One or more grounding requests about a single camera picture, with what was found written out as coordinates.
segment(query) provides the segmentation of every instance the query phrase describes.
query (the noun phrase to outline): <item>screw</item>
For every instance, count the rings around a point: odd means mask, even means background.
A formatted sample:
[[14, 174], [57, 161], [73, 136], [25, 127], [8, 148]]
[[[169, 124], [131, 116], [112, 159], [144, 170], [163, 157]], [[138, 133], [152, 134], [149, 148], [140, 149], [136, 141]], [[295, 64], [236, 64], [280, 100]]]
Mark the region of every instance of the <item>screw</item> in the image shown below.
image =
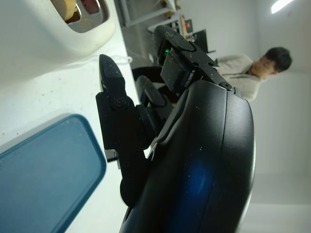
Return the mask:
[[126, 104], [125, 100], [123, 98], [117, 99], [117, 106], [122, 107]]
[[125, 167], [129, 167], [130, 165], [131, 165], [131, 163], [128, 162], [128, 161], [124, 162], [124, 166], [125, 166]]
[[219, 84], [219, 86], [221, 86], [221, 87], [227, 89], [228, 91], [232, 89], [232, 86], [231, 86], [229, 83], [226, 83], [226, 82], [221, 82], [221, 83]]

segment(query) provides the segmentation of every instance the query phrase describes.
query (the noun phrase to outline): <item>white device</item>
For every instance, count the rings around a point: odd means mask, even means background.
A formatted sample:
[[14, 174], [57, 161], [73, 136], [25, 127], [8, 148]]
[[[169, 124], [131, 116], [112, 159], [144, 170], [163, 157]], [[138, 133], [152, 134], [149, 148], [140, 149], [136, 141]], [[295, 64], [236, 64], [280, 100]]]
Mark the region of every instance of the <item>white device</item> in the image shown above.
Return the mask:
[[95, 0], [89, 14], [66, 23], [50, 0], [10, 0], [0, 7], [0, 85], [31, 79], [91, 55], [113, 35], [113, 0]]

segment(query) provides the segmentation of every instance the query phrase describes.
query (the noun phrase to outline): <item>computer monitor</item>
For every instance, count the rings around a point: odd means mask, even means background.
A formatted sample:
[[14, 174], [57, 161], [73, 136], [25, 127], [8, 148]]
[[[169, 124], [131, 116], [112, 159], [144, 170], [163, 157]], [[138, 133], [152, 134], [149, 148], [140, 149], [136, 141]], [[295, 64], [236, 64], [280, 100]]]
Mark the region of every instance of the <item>computer monitor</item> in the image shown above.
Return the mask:
[[206, 30], [192, 34], [194, 43], [199, 46], [205, 53], [208, 53]]
[[191, 19], [185, 20], [185, 24], [186, 24], [187, 32], [188, 32], [188, 33], [193, 32], [192, 20], [191, 20]]

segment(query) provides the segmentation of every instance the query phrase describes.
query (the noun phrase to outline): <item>blue tray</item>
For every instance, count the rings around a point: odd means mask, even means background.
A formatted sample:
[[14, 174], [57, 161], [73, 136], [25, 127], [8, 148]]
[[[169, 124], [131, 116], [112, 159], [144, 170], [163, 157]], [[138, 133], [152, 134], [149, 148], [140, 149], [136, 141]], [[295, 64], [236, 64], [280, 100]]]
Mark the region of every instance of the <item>blue tray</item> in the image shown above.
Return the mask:
[[0, 154], [0, 233], [65, 231], [105, 171], [102, 151], [80, 115]]

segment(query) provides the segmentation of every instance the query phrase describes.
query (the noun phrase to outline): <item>green led light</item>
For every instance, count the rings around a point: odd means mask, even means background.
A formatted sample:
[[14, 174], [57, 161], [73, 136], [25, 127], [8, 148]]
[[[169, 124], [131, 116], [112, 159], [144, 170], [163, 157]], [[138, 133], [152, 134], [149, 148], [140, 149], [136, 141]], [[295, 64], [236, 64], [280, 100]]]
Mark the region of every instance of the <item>green led light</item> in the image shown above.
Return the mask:
[[168, 49], [165, 49], [165, 52], [164, 52], [164, 56], [166, 57], [167, 56], [167, 54], [169, 54], [169, 50]]

